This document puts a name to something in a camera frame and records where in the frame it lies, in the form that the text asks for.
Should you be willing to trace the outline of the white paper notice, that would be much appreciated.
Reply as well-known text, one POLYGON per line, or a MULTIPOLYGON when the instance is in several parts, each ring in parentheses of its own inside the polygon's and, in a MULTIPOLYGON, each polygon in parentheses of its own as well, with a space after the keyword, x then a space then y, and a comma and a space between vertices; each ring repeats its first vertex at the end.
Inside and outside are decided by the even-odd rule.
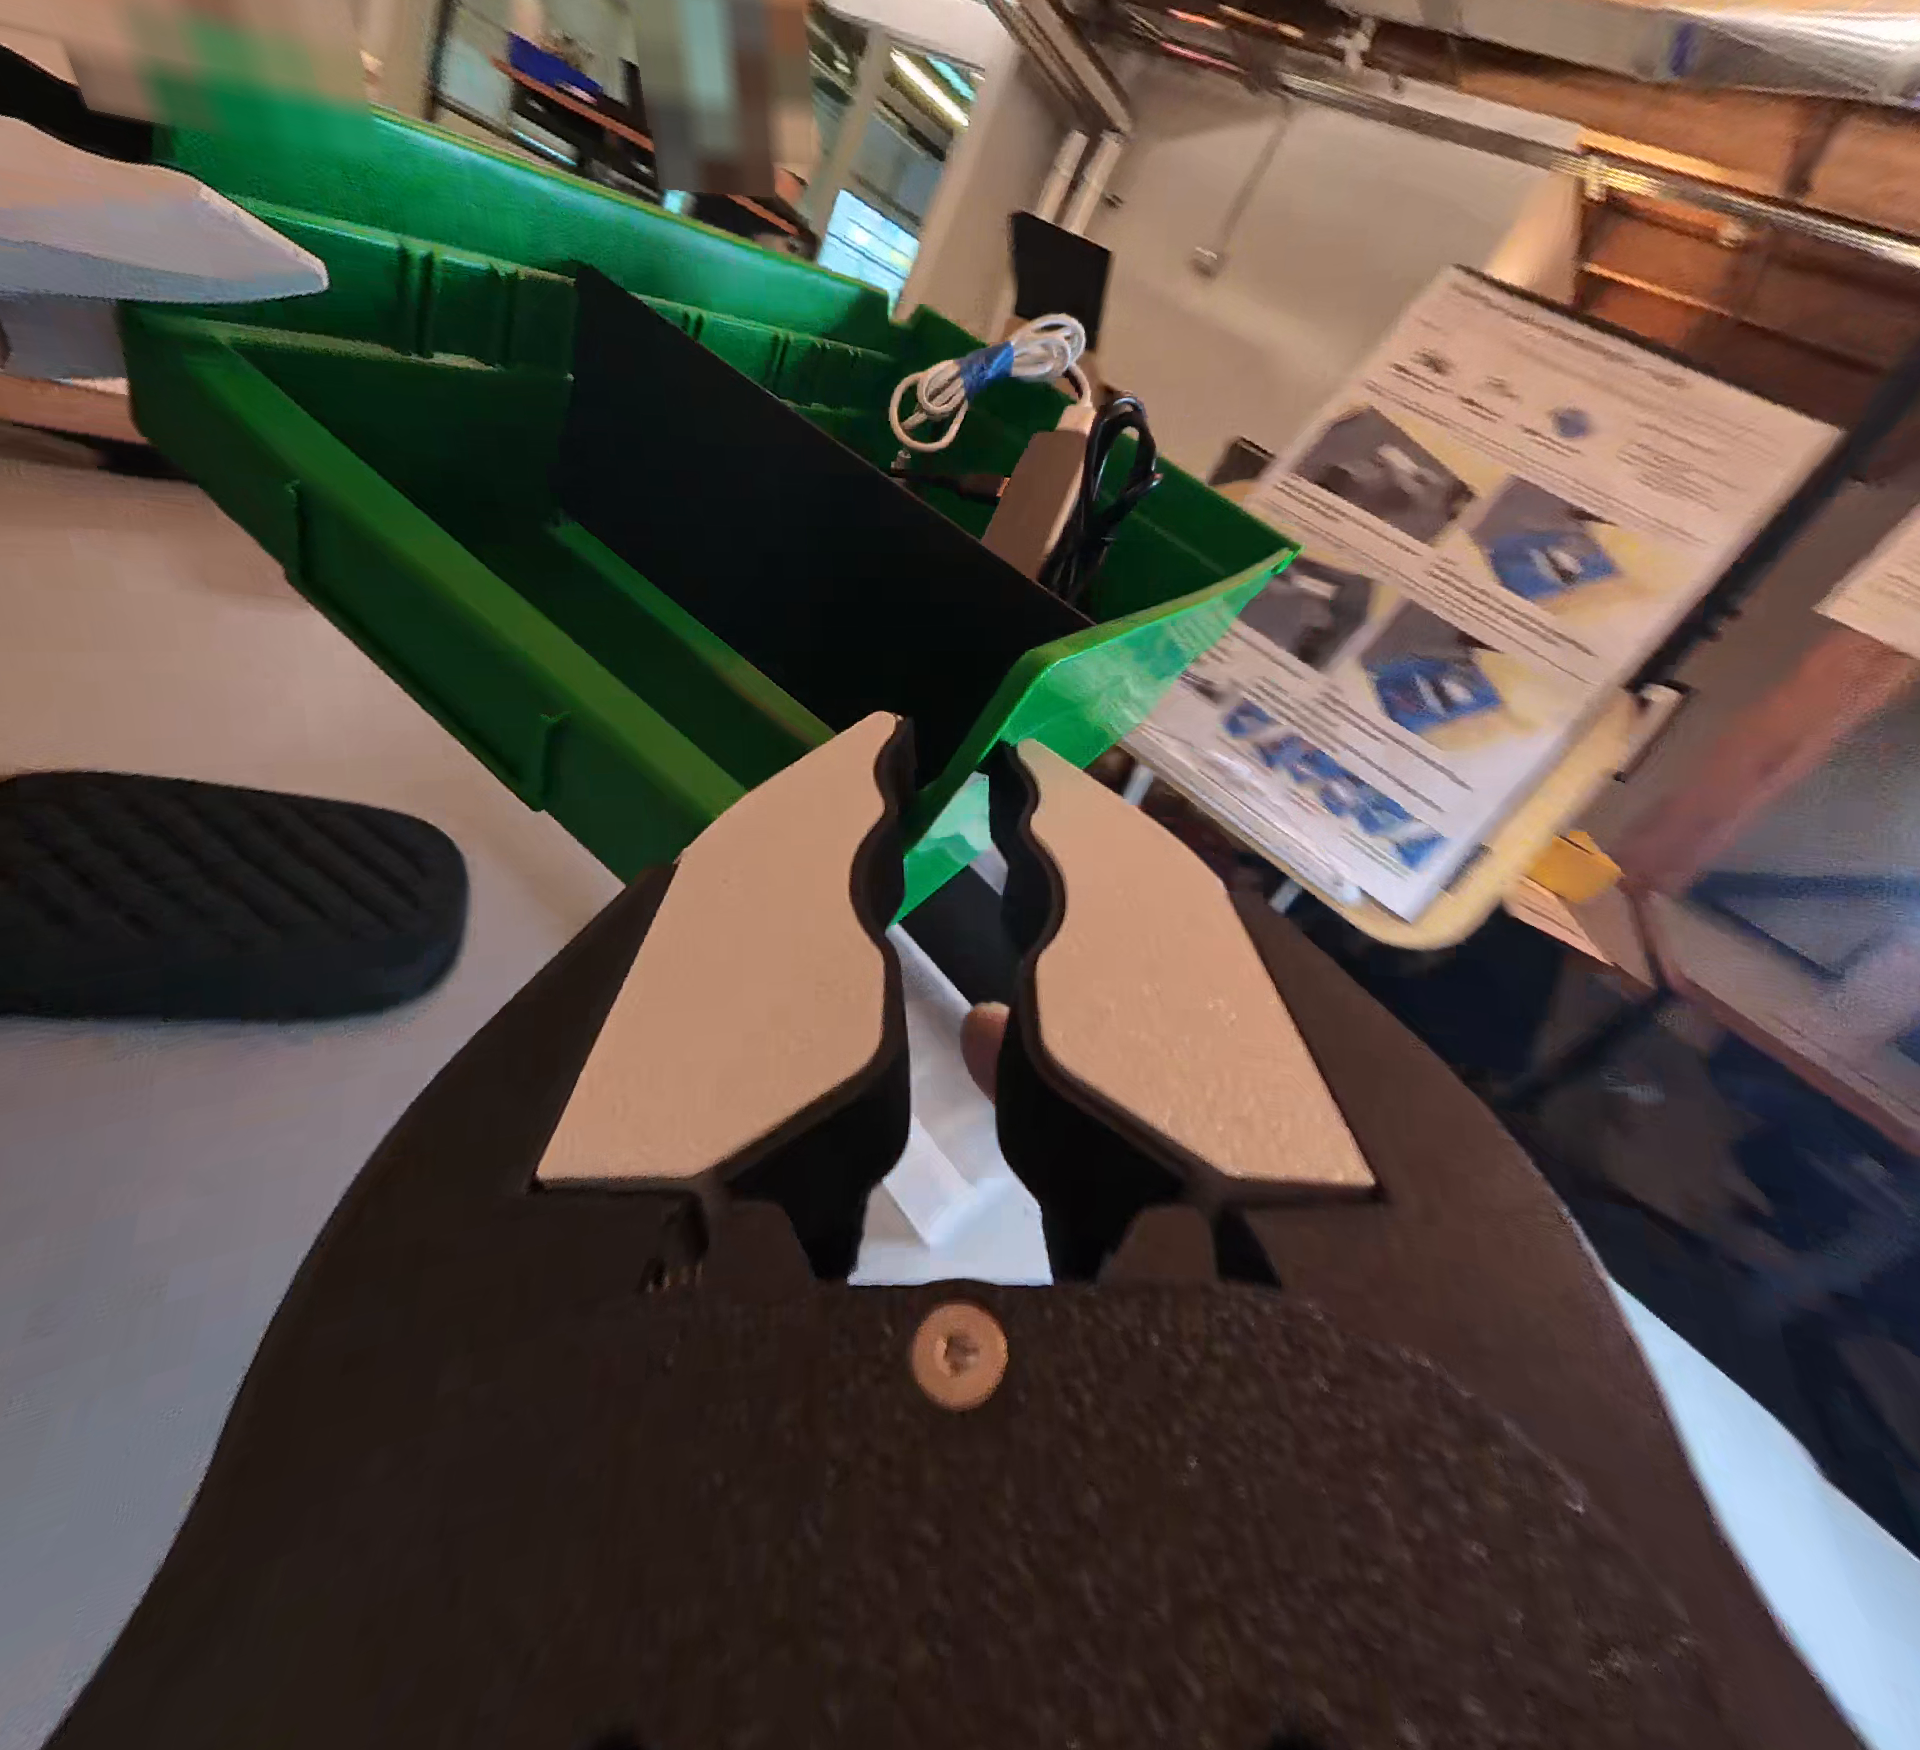
POLYGON ((1918 539, 1886 539, 1818 600, 1814 614, 1918 659, 1918 539))

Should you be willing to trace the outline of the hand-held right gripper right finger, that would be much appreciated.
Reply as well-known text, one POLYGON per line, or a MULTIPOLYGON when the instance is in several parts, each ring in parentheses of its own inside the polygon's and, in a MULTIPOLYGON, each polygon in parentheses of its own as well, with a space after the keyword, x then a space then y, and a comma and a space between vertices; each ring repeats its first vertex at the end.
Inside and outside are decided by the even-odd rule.
POLYGON ((1377 1177, 1225 886, 1035 739, 991 769, 1041 1086, 1228 1204, 1364 1200, 1377 1177))

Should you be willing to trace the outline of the green plastic bin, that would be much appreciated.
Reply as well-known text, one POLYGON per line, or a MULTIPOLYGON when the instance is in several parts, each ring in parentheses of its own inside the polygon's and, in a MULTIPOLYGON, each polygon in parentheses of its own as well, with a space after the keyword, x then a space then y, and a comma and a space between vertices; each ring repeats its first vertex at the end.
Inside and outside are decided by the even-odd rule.
MULTIPOLYGON (((564 519, 549 476, 594 269, 979 539, 1060 394, 989 390, 950 467, 893 476, 898 383, 978 339, 859 280, 383 111, 323 131, 159 130, 156 162, 323 261, 324 293, 123 311, 131 413, 288 582, 521 802, 621 880, 677 854, 830 730, 564 519)), ((1130 739, 1297 557, 1172 461, 1063 599, 975 769, 903 814, 900 914, 989 849, 987 767, 1130 739)))

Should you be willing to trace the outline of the black textured pad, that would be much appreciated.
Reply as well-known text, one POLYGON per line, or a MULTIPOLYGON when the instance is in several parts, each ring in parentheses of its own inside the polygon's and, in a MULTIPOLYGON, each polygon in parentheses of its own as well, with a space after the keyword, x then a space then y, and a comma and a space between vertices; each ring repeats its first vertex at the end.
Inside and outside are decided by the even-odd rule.
POLYGON ((454 969, 467 864, 380 807, 187 778, 2 782, 2 1015, 298 1024, 454 969))

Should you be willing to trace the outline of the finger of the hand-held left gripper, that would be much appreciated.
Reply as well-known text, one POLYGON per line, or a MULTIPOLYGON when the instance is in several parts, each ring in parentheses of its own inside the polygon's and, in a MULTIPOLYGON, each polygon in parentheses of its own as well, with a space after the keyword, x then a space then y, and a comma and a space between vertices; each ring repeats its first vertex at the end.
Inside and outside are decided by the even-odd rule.
POLYGON ((328 289, 321 258, 201 181, 2 123, 2 295, 258 302, 328 289))

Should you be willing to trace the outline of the black bin divider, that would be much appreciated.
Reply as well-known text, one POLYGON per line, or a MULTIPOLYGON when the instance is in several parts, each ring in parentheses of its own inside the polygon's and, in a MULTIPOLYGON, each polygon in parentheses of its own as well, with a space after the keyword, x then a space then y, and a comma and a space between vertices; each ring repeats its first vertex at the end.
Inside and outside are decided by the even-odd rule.
POLYGON ((1091 619, 610 276, 575 276, 558 512, 830 730, 910 722, 975 769, 1016 667, 1091 619))

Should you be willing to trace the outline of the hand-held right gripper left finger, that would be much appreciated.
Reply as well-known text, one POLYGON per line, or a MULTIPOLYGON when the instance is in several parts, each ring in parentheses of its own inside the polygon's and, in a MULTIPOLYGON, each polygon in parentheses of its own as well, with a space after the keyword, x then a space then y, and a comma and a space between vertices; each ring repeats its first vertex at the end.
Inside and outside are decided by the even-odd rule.
POLYGON ((905 718, 803 755, 674 861, 536 1167, 544 1189, 720 1184, 898 1044, 905 718))

